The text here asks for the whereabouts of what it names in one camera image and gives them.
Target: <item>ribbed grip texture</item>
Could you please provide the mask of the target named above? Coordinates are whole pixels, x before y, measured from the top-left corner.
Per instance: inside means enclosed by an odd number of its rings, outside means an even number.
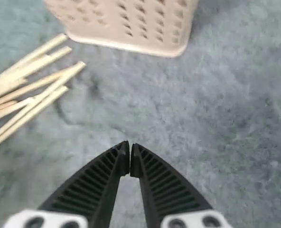
[[[107,228],[121,176],[129,173],[129,144],[122,142],[90,161],[39,209],[83,215],[89,227]]]
[[[132,146],[130,175],[140,179],[148,228],[159,227],[166,215],[211,209],[180,173],[138,144]]]

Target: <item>wooden stick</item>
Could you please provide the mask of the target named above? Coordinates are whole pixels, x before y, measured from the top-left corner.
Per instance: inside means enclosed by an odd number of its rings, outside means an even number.
[[[17,104],[17,101],[8,101],[8,102],[3,102],[0,104],[0,110],[7,108],[11,105]]]
[[[54,91],[50,96],[44,99],[38,106],[32,109],[28,114],[22,117],[18,122],[12,125],[7,131],[4,131],[2,135],[0,135],[0,144],[9,138],[16,130],[18,130],[22,125],[31,120],[35,115],[37,115],[44,108],[48,107],[51,103],[53,103],[56,99],[58,99],[62,94],[68,91],[68,88],[65,86],[60,87],[56,91]]]
[[[30,91],[33,91],[35,89],[38,89],[42,86],[45,86],[47,84],[50,84],[50,83],[54,82],[55,80],[59,79],[65,71],[67,71],[68,69],[71,69],[71,68],[72,68],[72,66],[67,67],[67,68],[65,68],[61,71],[58,71],[54,74],[46,76],[46,77],[44,77],[44,78],[42,78],[42,79],[40,79],[40,80],[30,84],[30,85],[22,87],[21,89],[18,89],[18,90],[14,91],[10,94],[7,94],[7,95],[1,97],[0,98],[0,104],[5,103],[7,101],[10,101],[12,99],[15,99],[16,97],[19,97],[19,96],[21,96],[25,93],[28,93]]]
[[[37,72],[41,68],[44,68],[45,66],[57,61],[61,57],[70,53],[71,51],[72,51],[72,49],[70,47],[63,47],[60,50],[58,50],[57,52],[52,53],[51,55],[44,55],[39,60],[36,60],[36,61],[30,63],[26,67],[24,67],[20,70],[14,71],[13,74],[10,74],[8,77],[0,79],[0,84],[8,83],[9,81],[27,77],[27,76]]]
[[[23,57],[21,60],[19,60],[17,63],[12,65],[10,68],[7,70],[3,71],[0,74],[0,78],[5,77],[8,73],[11,71],[25,65],[26,63],[30,63],[31,61],[34,61],[36,58],[38,58],[40,55],[45,54],[46,52],[50,51],[51,49],[55,48],[56,46],[60,45],[63,43],[65,40],[67,40],[67,36],[65,34],[59,34],[55,38],[51,39],[44,45],[40,46],[39,48],[35,49],[33,52],[30,54],[26,55]]]
[[[6,115],[11,114],[14,111],[17,111],[17,110],[23,108],[24,106],[30,104],[33,101],[34,101],[34,98],[29,97],[29,98],[27,98],[23,101],[18,102],[17,104],[14,104],[10,107],[7,107],[7,108],[4,108],[4,109],[0,110],[0,119],[3,118]]]
[[[57,81],[51,84],[47,89],[45,89],[41,94],[35,97],[34,102],[28,104],[22,110],[20,110],[12,119],[10,119],[7,123],[5,123],[0,128],[0,135],[9,129],[14,123],[16,123],[19,119],[21,119],[25,114],[27,114],[31,109],[33,109],[36,105],[38,105],[43,99],[49,96],[52,92],[57,90],[63,84],[65,84],[68,80],[70,80],[73,76],[75,76],[78,72],[80,72],[85,67],[84,62],[78,62],[74,65],[73,68],[64,72],[64,75],[60,77]]]
[[[10,83],[3,84],[3,86],[0,87],[0,96],[16,89],[17,87],[21,86],[22,84],[25,84],[26,82],[28,82],[26,79],[19,78]]]

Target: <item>beige plastic basket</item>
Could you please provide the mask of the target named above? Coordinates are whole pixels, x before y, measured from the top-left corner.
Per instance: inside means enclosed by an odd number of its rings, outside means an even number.
[[[77,42],[176,57],[198,0],[44,0]]]

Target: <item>silver metal plate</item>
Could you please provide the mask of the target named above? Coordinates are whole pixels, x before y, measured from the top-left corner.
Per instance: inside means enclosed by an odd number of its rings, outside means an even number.
[[[161,228],[233,228],[224,216],[215,210],[166,216]]]
[[[87,228],[85,217],[42,210],[24,210],[12,215],[3,228]]]

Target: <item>carpet floor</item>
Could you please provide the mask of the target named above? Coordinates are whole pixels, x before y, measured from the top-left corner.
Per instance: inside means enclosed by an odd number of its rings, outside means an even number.
[[[0,72],[60,32],[42,1],[0,0]],[[30,80],[87,67],[0,145],[0,227],[128,140],[181,172],[235,228],[281,228],[281,0],[200,0],[173,59],[68,45]],[[111,228],[146,227],[140,193],[123,178]]]

